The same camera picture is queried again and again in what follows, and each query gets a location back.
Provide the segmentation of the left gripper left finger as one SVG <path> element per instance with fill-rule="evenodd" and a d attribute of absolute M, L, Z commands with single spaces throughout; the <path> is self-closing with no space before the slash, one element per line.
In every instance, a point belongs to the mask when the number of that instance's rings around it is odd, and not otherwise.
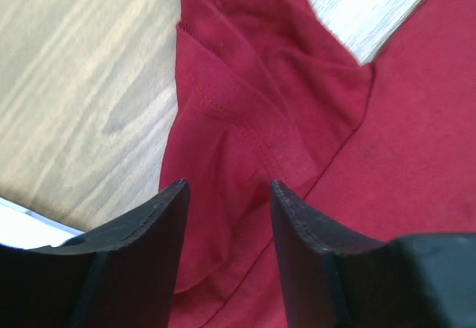
<path fill-rule="evenodd" d="M 58 247 L 1 247 L 3 327 L 166 327 L 190 186 L 173 182 Z"/>

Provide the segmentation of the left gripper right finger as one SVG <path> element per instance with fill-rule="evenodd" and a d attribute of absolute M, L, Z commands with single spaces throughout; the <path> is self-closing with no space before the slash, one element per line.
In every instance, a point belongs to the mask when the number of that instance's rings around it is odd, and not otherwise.
<path fill-rule="evenodd" d="M 271 220 L 290 327 L 473 327 L 475 235 L 381 242 L 271 185 Z"/>

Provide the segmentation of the dark red t shirt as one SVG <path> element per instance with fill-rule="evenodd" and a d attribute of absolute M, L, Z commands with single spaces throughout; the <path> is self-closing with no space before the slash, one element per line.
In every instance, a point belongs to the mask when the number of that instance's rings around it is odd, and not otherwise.
<path fill-rule="evenodd" d="M 475 229 L 475 0 L 423 0 L 366 65 L 307 0 L 181 0 L 176 87 L 172 327 L 286 325 L 272 180 L 377 239 Z"/>

